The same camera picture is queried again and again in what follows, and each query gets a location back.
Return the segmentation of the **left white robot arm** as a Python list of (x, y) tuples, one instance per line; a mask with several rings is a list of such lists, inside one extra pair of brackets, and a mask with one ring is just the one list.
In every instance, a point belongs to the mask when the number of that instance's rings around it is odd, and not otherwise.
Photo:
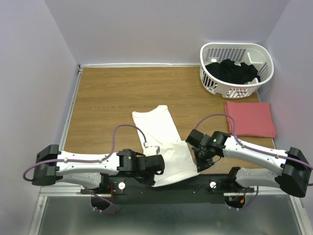
[(102, 175), (134, 178), (141, 184), (155, 185), (155, 176), (165, 170), (160, 154), (145, 156), (130, 149), (111, 154), (77, 154), (59, 150), (52, 144), (36, 156), (33, 178), (35, 186), (51, 186), (57, 182), (76, 184), (97, 193), (109, 186)]

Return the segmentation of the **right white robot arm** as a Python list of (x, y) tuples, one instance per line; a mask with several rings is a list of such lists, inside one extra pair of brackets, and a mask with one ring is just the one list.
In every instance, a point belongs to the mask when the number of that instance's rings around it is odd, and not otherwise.
[(235, 192), (256, 186), (279, 188), (294, 197), (306, 196), (311, 168), (297, 148), (288, 151), (251, 144), (227, 133), (215, 131), (211, 136), (193, 129), (186, 139), (194, 150), (199, 172), (213, 166), (213, 158), (234, 158), (250, 162), (257, 169), (231, 168), (226, 179), (217, 184), (224, 191)]

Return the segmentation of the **white printed t-shirt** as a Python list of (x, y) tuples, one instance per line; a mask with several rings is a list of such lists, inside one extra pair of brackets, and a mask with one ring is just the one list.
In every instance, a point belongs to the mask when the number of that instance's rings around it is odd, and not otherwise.
[(153, 187), (167, 186), (200, 174), (187, 143), (180, 138), (168, 106), (159, 105), (149, 112), (132, 112), (132, 118), (135, 126), (145, 134), (144, 138), (140, 131), (137, 132), (142, 149), (144, 142), (162, 144), (160, 155), (165, 170), (162, 175), (155, 176)]

